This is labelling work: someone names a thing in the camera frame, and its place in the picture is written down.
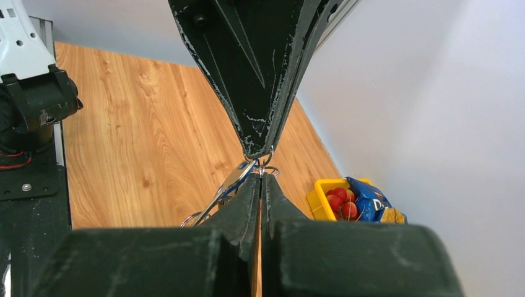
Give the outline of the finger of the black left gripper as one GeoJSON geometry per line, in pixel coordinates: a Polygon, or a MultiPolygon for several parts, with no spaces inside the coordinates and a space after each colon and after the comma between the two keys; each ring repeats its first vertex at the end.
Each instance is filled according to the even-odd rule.
{"type": "Polygon", "coordinates": [[[277,147],[324,30],[323,1],[170,1],[183,43],[245,155],[277,147]]]}
{"type": "Polygon", "coordinates": [[[267,120],[266,152],[275,152],[306,69],[321,46],[359,1],[298,1],[291,33],[285,38],[282,65],[276,71],[267,120]]]}

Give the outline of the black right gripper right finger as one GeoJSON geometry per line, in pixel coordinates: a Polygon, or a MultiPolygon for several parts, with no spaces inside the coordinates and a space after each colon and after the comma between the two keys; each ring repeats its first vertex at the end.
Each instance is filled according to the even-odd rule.
{"type": "Polygon", "coordinates": [[[418,225],[307,218],[261,180],[263,296],[463,296],[444,244],[418,225]]]}

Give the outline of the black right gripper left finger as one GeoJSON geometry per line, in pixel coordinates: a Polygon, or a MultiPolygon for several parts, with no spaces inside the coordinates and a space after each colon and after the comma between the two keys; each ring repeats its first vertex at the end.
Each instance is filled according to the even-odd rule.
{"type": "Polygon", "coordinates": [[[254,296],[261,180],[195,227],[80,229],[52,253],[33,296],[254,296]]]}

